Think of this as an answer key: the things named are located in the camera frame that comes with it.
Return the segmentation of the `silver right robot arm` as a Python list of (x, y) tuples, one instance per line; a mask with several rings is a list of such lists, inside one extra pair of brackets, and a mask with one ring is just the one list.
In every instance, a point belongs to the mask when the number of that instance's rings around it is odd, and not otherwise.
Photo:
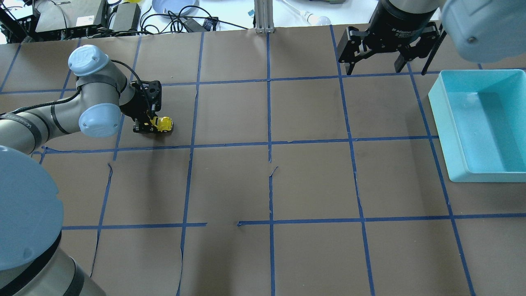
[(351, 75), (357, 62), (397, 52), (397, 73), (424, 58), (421, 75), (426, 75), (449, 36), (464, 60), (499, 62), (525, 53), (525, 24), (524, 0), (380, 0), (366, 30), (345, 29), (337, 60)]

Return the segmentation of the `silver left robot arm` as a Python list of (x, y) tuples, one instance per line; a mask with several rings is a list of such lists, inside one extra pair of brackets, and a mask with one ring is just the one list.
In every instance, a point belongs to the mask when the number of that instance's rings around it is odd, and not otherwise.
[(57, 137), (81, 132), (109, 137), (125, 115), (135, 133), (173, 129), (160, 118), (160, 81), (131, 82), (100, 48), (84, 45), (68, 58), (76, 92), (67, 99), (1, 114), (2, 296), (104, 296), (105, 291), (61, 249), (64, 206), (58, 187), (31, 154)]

